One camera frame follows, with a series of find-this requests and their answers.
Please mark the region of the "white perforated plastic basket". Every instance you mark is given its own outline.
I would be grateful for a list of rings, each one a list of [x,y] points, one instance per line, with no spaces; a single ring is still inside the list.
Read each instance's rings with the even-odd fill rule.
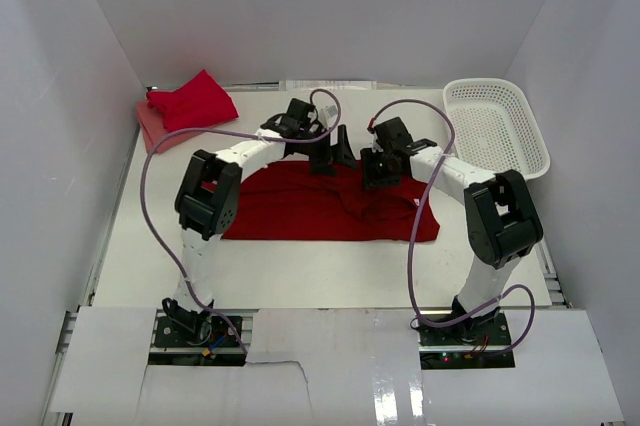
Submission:
[[[496,172],[514,169],[525,180],[547,173],[548,149],[517,85],[497,78],[459,79],[448,83],[442,96],[461,160]]]

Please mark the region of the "dark red t-shirt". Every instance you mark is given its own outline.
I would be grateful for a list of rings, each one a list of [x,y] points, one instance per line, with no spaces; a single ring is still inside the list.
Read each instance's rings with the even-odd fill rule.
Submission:
[[[366,191],[362,172],[313,175],[304,161],[270,164],[243,181],[227,240],[407,241],[425,184]]]

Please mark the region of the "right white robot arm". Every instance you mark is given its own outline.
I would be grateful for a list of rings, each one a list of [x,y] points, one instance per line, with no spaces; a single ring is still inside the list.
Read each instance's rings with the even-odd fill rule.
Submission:
[[[404,178],[426,185],[410,233],[407,259],[409,298],[416,321],[425,328],[471,330],[497,314],[514,269],[543,238],[543,227],[521,173],[495,173],[474,167],[429,139],[415,140],[404,122],[392,118],[370,123],[369,148],[361,150],[363,186],[395,186]],[[414,293],[413,255],[422,213],[431,190],[437,188],[464,207],[466,235],[473,252],[466,281],[451,305],[451,313],[436,321],[420,313]]]

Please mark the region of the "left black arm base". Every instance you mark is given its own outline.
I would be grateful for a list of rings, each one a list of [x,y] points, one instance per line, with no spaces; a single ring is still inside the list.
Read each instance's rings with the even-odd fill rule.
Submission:
[[[166,315],[155,324],[148,364],[180,367],[242,367],[246,354],[224,320],[205,320],[198,333],[189,333]]]

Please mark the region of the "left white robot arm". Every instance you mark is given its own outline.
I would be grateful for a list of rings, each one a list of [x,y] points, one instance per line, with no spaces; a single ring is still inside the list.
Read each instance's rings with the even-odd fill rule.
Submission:
[[[205,309],[213,306],[203,251],[236,219],[241,183],[293,154],[307,157],[313,174],[333,176],[337,164],[356,166],[346,127],[340,124],[341,105],[333,93],[324,93],[333,105],[317,107],[311,99],[294,98],[285,112],[236,145],[191,156],[174,203],[181,227],[181,278],[174,296],[162,301],[165,314],[188,341],[202,340]]]

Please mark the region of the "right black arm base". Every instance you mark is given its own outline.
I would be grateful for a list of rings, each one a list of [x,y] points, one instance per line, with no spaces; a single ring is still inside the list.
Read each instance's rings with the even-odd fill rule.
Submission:
[[[410,322],[410,327],[418,332],[423,371],[512,369],[516,366],[512,352],[500,353],[512,342],[502,312],[471,332],[458,328],[431,328],[417,319]]]

